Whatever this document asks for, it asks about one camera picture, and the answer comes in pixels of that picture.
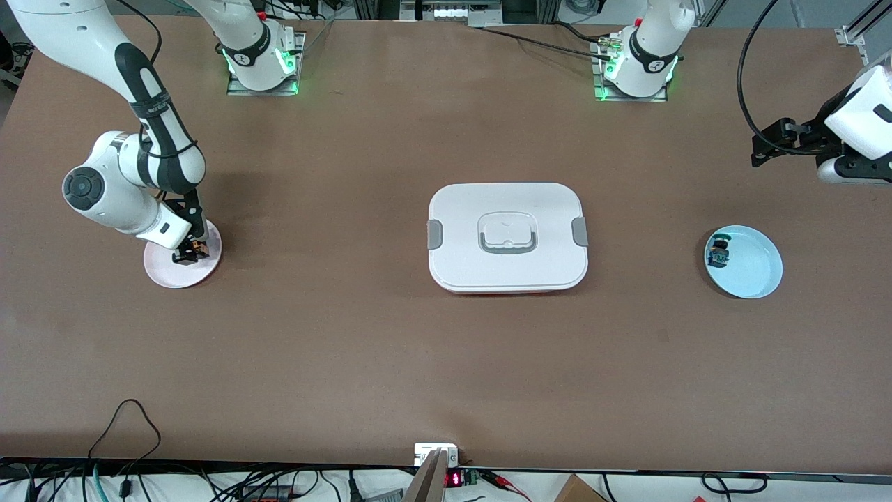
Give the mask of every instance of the table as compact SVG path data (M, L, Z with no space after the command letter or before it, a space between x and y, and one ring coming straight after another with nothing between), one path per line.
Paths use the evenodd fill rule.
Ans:
M0 135L2 454L83 456L136 397L157 457L406 464L447 440L476 465L892 473L892 194L823 185L810 158L749 167L743 30L694 30L668 103L616 104L594 99L584 58L435 22L336 21L297 97L227 97L207 26L157 21L224 260L200 287L159 288L142 243L66 207L64 173L135 120L35 57ZM829 30L760 31L753 115L810 119L859 67ZM440 289L433 193L524 180L579 195L585 280ZM765 299L723 296L702 270L706 237L733 223L782 252ZM99 455L153 442L135 409L113 437Z

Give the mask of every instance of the pink plate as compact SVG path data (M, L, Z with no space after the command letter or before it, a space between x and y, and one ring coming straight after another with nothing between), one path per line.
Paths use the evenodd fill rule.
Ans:
M210 256L199 260L197 264L175 264L170 259L172 251L153 242L148 242L145 244L145 251L143 252L145 273L149 274L149 277L156 284L172 289L194 286L211 275L211 272L214 272L217 264L219 264L220 254L223 252L223 243L220 240L217 227L211 222L207 223L207 244Z

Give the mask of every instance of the light blue plate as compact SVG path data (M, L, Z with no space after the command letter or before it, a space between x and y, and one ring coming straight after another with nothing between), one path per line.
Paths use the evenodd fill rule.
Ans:
M731 237L728 241L728 264L724 268L708 265L709 248L715 234ZM716 230L706 242L703 265L716 286L740 298L761 298L771 295L781 284L783 261L771 239L762 232L743 225L730 225Z

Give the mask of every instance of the red digital display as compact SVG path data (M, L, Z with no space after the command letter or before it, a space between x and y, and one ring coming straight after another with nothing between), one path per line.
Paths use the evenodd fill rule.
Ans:
M446 488L459 488L465 486L464 481L464 476L461 475L461 469L456 469L454 471L449 471L448 473L446 473L444 486Z

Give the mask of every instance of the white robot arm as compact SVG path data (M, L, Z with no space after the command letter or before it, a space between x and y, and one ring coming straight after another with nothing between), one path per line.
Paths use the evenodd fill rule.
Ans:
M269 90L296 71L294 28L261 20L249 0L186 0L220 41L230 71L250 90Z
M671 78L678 50L697 15L691 0L648 0L641 23L611 35L619 40L604 78L629 96L653 96Z
M776 121L753 136L753 167L785 155L774 146L813 152L818 178L828 183L892 183L892 50L861 70L810 121Z
M99 80L130 104L145 135L112 131L65 176L62 193L102 225L174 251L174 263L207 255L207 225L195 188L204 156L148 58L121 32L103 0L9 0L22 30L56 62ZM162 203L148 188L181 194Z

